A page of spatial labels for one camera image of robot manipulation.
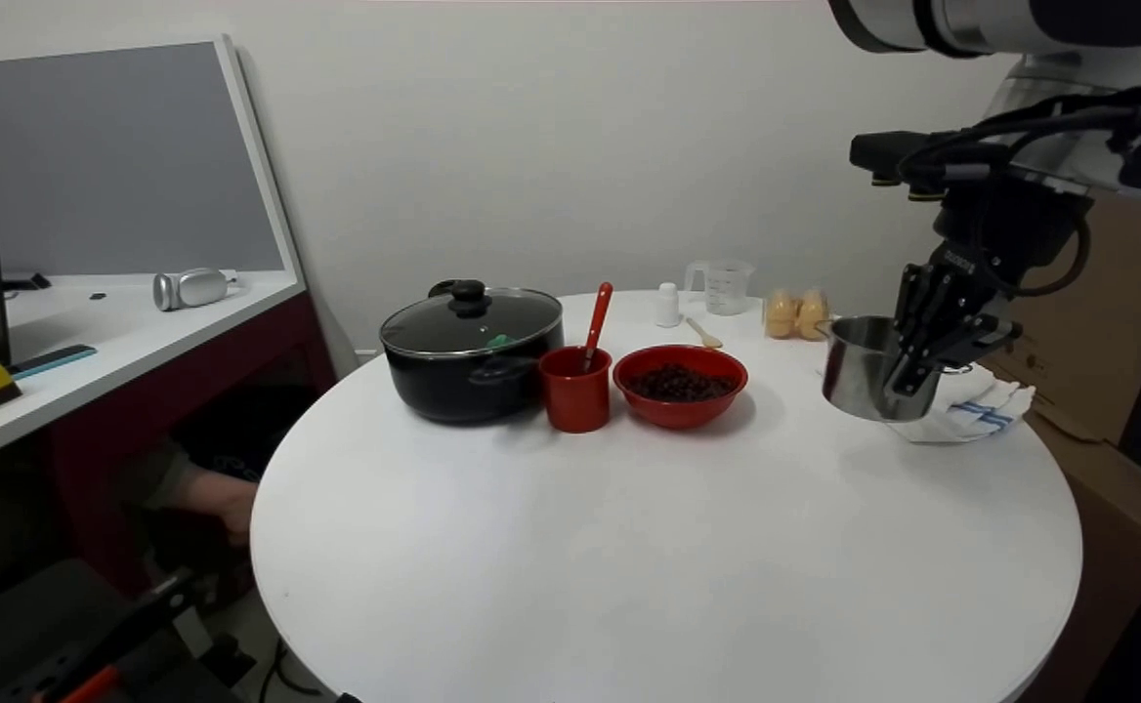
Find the white round table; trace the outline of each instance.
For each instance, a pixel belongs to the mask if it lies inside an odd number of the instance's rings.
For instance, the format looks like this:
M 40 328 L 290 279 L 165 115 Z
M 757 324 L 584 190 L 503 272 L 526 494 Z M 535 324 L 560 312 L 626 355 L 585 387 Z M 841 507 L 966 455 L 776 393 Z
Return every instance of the white round table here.
M 591 295 L 568 295 L 568 345 Z M 384 358 L 275 454 L 257 593 L 367 703 L 989 703 L 1075 606 L 1071 486 L 1026 425 L 905 446 L 819 399 L 826 345 L 705 316 L 750 365 L 705 433 L 447 430 Z M 602 348 L 692 345 L 616 292 Z

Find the white wall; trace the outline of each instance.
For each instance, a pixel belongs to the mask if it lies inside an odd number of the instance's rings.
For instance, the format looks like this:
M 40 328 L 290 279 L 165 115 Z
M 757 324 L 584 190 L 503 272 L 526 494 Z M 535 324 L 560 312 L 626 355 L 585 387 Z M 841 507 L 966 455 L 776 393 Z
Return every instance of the white wall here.
M 847 141 L 966 126 L 1006 69 L 860 53 L 826 0 L 0 0 L 0 53 L 198 33 L 245 53 L 348 345 L 438 278 L 568 292 L 725 252 L 757 263 L 757 292 L 890 309 L 925 213 L 873 190 Z

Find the pot handle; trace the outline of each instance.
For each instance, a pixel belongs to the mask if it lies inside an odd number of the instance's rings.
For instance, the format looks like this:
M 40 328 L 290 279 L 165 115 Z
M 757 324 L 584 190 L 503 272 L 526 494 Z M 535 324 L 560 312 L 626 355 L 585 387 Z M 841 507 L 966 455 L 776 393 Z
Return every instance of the pot handle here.
M 525 355 L 491 355 L 466 374 L 469 387 L 511 387 L 521 382 L 538 358 Z
M 449 309 L 457 316 L 481 316 L 488 309 L 488 292 L 481 279 L 438 279 L 427 295 L 453 295 Z

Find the table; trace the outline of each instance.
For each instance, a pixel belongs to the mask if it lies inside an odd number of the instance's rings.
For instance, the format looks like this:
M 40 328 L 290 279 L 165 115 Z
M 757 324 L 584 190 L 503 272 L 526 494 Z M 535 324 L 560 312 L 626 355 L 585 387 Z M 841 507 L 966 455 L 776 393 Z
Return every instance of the table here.
M 40 348 L 90 345 L 95 355 L 18 378 L 0 407 L 0 450 L 34 441 L 74 552 L 113 584 L 143 589 L 142 555 L 113 475 L 203 402 L 275 363 L 323 390 L 335 374 L 311 299 L 294 272 L 244 272 L 203 309 L 160 312 L 148 278 L 55 278 L 8 305 L 12 335 Z
M 591 295 L 568 295 L 568 338 Z M 1016 695 L 1084 570 L 1071 486 L 1026 425 L 905 446 L 819 399 L 826 345 L 757 309 L 698 320 L 750 365 L 705 433 L 623 411 L 418 423 L 375 358 L 280 441 L 255 507 L 257 593 L 367 703 L 977 703 Z M 616 292 L 616 355 L 684 338 Z

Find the metal cup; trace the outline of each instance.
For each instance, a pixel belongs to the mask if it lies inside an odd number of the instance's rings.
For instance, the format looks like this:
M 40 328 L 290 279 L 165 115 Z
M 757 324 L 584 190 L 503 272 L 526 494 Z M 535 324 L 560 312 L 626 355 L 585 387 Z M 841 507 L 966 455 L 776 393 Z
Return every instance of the metal cup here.
M 819 393 L 845 415 L 873 423 L 913 423 L 930 411 L 936 374 L 913 393 L 886 390 L 886 358 L 895 350 L 895 324 L 886 316 L 845 316 L 831 324 L 828 372 Z

